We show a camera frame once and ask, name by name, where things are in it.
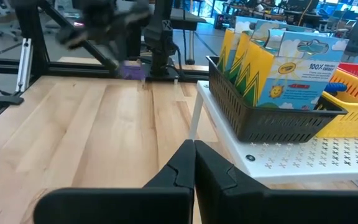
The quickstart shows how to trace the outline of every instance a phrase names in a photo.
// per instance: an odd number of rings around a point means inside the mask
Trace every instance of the yellow basket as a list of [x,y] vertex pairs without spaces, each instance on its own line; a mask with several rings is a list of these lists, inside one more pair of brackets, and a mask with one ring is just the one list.
[[347,90],[338,92],[336,96],[323,92],[323,96],[342,106],[348,113],[347,115],[338,115],[316,136],[320,138],[358,138],[358,77],[337,69],[331,82],[346,84]]

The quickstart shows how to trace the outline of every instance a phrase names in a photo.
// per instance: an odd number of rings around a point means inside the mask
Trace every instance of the white platform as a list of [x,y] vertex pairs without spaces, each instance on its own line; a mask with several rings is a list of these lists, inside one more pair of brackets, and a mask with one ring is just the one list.
[[313,138],[303,144],[242,143],[216,104],[208,81],[199,81],[197,90],[190,139],[196,136],[198,111],[205,103],[235,165],[256,180],[264,184],[358,180],[358,139]]

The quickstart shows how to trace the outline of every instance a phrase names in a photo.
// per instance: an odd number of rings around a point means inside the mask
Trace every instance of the purple object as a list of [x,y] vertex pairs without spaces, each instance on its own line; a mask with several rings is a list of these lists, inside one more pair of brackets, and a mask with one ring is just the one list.
[[120,74],[122,79],[126,80],[143,80],[146,78],[141,64],[133,61],[125,61],[121,65]]

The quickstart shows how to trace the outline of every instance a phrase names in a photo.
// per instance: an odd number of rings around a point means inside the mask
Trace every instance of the blue object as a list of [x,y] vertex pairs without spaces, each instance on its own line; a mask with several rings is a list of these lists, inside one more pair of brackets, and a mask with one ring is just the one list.
[[328,83],[324,91],[328,93],[335,93],[337,91],[346,91],[347,86],[343,83]]

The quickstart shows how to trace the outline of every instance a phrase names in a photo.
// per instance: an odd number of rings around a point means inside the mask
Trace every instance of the black basket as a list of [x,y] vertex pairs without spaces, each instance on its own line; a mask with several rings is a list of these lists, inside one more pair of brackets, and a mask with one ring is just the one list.
[[323,110],[286,110],[247,106],[234,85],[209,60],[209,90],[242,142],[307,142],[337,115],[347,111],[320,97]]

